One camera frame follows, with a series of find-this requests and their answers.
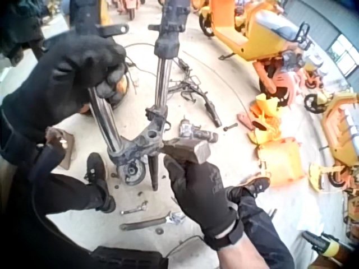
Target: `metal fork tube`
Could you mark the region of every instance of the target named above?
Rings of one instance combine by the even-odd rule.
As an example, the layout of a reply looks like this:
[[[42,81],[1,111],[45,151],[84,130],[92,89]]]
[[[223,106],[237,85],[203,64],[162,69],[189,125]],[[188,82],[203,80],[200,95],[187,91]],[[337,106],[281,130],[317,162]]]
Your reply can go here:
[[[122,142],[114,123],[111,105],[97,96],[95,88],[90,88],[89,92],[91,112],[100,127],[101,134],[110,152],[119,153],[122,149]]]
[[[158,59],[157,80],[155,93],[155,106],[157,109],[163,108],[167,103],[168,82],[171,74],[172,60]]]

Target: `black pants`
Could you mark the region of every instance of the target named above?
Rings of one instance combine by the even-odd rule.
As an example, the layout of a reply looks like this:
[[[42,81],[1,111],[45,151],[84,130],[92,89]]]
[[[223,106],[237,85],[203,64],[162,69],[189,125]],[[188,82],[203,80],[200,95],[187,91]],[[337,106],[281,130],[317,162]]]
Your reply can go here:
[[[26,178],[17,173],[7,210],[9,248],[25,254],[29,264],[42,267],[109,268],[93,258],[89,251],[78,247],[45,217],[46,214],[67,210],[97,208],[102,204],[97,188],[65,175],[51,174],[36,187],[35,193],[32,190],[33,186]],[[31,194],[35,194],[35,206],[41,221],[31,205]],[[270,217],[257,207],[254,198],[242,197],[239,208],[245,232],[268,266],[294,268],[290,252],[279,238]]]

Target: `hammer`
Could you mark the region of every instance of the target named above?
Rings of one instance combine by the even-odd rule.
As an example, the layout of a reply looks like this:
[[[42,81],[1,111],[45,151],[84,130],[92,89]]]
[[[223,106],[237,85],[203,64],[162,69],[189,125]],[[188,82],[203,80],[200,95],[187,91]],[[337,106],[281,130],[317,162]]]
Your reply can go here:
[[[211,155],[208,141],[181,137],[163,141],[160,152],[169,155],[180,164],[187,161],[202,164]]]

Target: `wrench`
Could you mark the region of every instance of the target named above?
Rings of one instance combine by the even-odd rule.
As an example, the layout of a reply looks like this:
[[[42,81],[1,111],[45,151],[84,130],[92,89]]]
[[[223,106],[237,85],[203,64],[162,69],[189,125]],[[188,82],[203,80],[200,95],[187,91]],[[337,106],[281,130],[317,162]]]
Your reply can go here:
[[[164,223],[170,223],[170,224],[181,224],[184,222],[186,215],[183,212],[175,212],[171,213],[169,212],[164,217],[160,217],[159,219],[154,220],[146,220],[141,222],[134,222],[134,223],[124,223],[119,226],[119,228],[123,231],[131,231],[131,230],[140,230]]]
[[[137,206],[134,209],[121,211],[120,214],[121,215],[126,215],[126,214],[136,213],[136,212],[139,212],[139,211],[146,211],[147,210],[147,203],[148,202],[145,201],[145,202],[142,203],[142,205]]]

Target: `gloved hand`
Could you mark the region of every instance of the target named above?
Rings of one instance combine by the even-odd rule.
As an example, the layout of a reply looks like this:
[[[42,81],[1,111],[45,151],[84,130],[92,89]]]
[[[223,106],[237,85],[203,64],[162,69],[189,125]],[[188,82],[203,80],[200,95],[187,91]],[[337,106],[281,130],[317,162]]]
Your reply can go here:
[[[206,236],[214,238],[235,222],[236,212],[228,207],[217,166],[210,163],[181,166],[168,155],[164,166],[180,208],[201,226]]]
[[[126,72],[125,57],[125,49],[111,39],[68,36],[45,53],[0,108],[14,130],[42,142],[47,127],[89,102],[89,87],[96,87],[101,98],[115,94],[116,83]]]

